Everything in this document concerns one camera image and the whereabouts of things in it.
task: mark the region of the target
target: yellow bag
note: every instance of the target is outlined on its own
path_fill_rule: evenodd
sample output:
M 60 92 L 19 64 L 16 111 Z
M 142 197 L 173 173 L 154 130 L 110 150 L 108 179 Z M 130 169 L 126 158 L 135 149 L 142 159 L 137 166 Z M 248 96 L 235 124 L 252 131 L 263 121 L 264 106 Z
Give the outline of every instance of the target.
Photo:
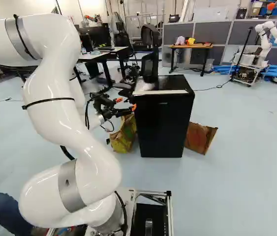
M 121 117 L 122 125 L 118 132 L 110 134 L 110 141 L 113 151 L 119 153 L 128 153 L 131 151 L 136 128 L 136 120 L 134 114 Z

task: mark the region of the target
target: jeans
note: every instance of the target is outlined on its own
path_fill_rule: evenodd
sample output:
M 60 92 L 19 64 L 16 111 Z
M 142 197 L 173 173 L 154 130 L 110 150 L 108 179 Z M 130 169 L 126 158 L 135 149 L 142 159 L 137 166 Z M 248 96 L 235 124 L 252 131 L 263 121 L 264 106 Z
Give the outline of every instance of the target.
M 0 225 L 16 236 L 30 236 L 33 226 L 20 214 L 18 202 L 0 193 Z

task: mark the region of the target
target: wooden table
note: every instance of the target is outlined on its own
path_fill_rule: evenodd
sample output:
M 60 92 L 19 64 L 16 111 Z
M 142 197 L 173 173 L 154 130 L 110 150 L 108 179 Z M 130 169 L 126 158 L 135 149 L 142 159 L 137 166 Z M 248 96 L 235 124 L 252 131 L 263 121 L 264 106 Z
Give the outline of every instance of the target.
M 173 66 L 174 63 L 174 52 L 177 49 L 185 49 L 185 48 L 199 48 L 199 49 L 205 49 L 205 57 L 204 57 L 204 63 L 203 63 L 203 69 L 201 72 L 201 76 L 204 75 L 205 72 L 205 65 L 209 53 L 209 49 L 213 48 L 213 43 L 194 43 L 193 45 L 171 45 L 170 48 L 172 49 L 172 54 L 171 54 L 171 70 L 169 71 L 169 74 L 172 73 L 177 66 Z

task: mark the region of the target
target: black box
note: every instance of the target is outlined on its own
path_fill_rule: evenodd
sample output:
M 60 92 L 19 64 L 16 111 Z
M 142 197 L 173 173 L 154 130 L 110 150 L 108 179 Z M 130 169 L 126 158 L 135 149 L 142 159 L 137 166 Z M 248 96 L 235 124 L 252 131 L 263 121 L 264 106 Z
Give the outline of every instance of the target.
M 142 157 L 182 157 L 195 94 L 184 75 L 138 78 L 133 92 Z

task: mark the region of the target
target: floor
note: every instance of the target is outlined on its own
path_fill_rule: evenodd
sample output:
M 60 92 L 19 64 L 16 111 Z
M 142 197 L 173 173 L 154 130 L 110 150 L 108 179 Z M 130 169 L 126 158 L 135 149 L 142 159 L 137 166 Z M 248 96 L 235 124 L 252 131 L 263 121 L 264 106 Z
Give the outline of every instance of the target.
M 120 76 L 116 66 L 109 63 L 113 78 Z M 168 70 L 160 67 L 159 74 Z M 194 90 L 228 80 L 176 73 L 184 73 Z M 21 100 L 21 86 L 19 78 L 1 82 L 0 99 Z M 95 81 L 83 84 L 85 93 L 97 88 Z M 176 236 L 277 236 L 277 85 L 264 81 L 247 88 L 229 82 L 195 93 L 191 121 L 218 127 L 207 154 L 185 149 L 182 158 L 142 158 L 136 144 L 131 154 L 115 153 L 123 169 L 122 185 L 171 190 Z M 109 94 L 117 97 L 114 89 Z M 0 192 L 16 199 L 33 174 L 67 161 L 58 146 L 35 132 L 21 105 L 0 102 Z M 119 119 L 112 121 L 120 125 Z M 105 143 L 103 129 L 93 135 Z M 0 227 L 0 236 L 6 235 Z

